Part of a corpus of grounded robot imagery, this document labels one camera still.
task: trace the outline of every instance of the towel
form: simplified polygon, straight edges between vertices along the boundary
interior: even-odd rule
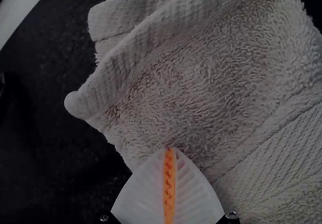
[[[107,0],[65,99],[135,169],[164,146],[243,223],[322,223],[322,35],[301,0]]]

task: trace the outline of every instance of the orange serrated strip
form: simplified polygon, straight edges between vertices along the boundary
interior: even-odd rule
[[[164,210],[165,224],[173,224],[175,216],[176,171],[175,155],[172,149],[166,151],[164,163]]]

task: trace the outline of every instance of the screw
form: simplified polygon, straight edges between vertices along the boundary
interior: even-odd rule
[[[227,215],[227,218],[228,219],[238,219],[238,214],[237,214],[237,212],[235,212],[235,211],[231,211],[228,215]]]
[[[108,219],[109,219],[108,215],[103,214],[103,215],[100,216],[100,220],[103,221],[103,222],[107,222]]]

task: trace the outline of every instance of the terry cloth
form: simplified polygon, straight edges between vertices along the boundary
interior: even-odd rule
[[[131,170],[164,146],[243,223],[322,223],[322,36],[301,0],[107,0],[66,109]]]

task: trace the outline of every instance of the white towel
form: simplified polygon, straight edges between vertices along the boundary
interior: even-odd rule
[[[181,149],[243,223],[322,223],[322,35],[300,0],[107,0],[66,109],[131,170]]]

